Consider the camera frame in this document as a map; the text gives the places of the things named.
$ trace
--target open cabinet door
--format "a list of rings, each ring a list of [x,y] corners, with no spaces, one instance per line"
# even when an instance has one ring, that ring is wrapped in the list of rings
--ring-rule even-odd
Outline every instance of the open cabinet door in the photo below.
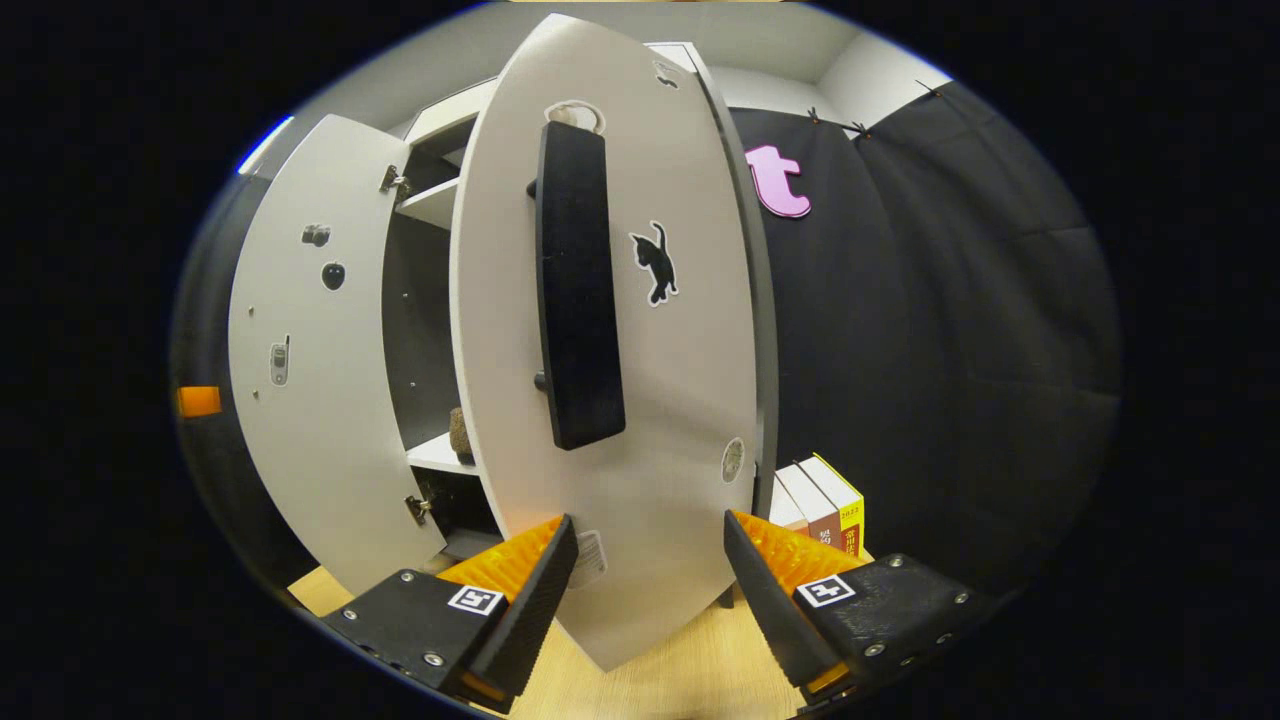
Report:
[[[557,619],[611,670],[731,584],[724,510],[751,509],[750,278],[698,77],[548,17],[477,119],[451,243],[489,502],[506,537],[573,518],[581,557]]]
[[[293,150],[236,266],[228,360],[241,430],[302,544],[361,594],[444,547],[419,495],[383,347],[383,258],[410,146],[328,115]],[[334,268],[340,266],[340,273]]]

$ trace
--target black curtain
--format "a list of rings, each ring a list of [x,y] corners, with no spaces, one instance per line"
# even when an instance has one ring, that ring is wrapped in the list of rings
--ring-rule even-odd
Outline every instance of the black curtain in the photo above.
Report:
[[[959,83],[850,140],[733,109],[744,149],[800,164],[765,209],[778,464],[817,451],[865,495],[868,546],[992,593],[1021,585],[1097,478],[1120,328],[1097,238],[1061,179]]]

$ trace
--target wooden floor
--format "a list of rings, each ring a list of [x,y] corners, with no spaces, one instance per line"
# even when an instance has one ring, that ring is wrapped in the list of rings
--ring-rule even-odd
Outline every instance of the wooden floor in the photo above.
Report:
[[[352,600],[324,568],[300,579],[289,592],[317,615]],[[773,660],[736,584],[733,598],[732,609],[713,603],[664,643],[612,673],[600,673],[559,624],[553,623],[529,687],[506,717],[773,720],[795,716],[804,705],[800,691],[791,687]]]

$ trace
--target book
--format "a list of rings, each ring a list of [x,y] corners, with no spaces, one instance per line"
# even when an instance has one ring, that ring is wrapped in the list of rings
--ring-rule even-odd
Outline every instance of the book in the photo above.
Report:
[[[833,544],[852,556],[861,553],[863,538],[867,537],[863,527],[865,519],[863,495],[818,454],[800,462],[800,470],[813,480],[840,514],[840,542]]]
[[[809,521],[800,514],[796,502],[791,500],[787,488],[782,487],[777,475],[773,477],[773,501],[769,505],[769,521],[781,528],[809,534]]]
[[[809,523],[809,537],[840,547],[840,514],[799,465],[787,465],[776,477]]]

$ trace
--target black handle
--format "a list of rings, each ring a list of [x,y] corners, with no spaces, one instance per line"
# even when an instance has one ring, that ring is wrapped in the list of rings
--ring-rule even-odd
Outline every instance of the black handle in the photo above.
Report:
[[[573,450],[626,428],[613,309],[604,138],[559,122],[543,127],[538,179],[539,389],[556,447]]]

